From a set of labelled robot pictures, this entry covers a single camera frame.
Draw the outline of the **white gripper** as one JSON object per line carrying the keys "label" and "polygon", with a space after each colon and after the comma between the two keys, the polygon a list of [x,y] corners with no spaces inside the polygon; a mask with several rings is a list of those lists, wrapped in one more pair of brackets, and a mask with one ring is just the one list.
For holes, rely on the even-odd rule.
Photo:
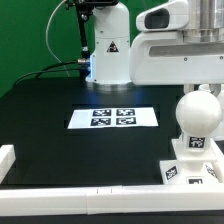
{"label": "white gripper", "polygon": [[217,97],[224,83],[224,42],[184,43],[182,33],[140,33],[132,42],[130,78],[135,85],[184,85],[183,92],[194,91],[194,84],[210,84]]}

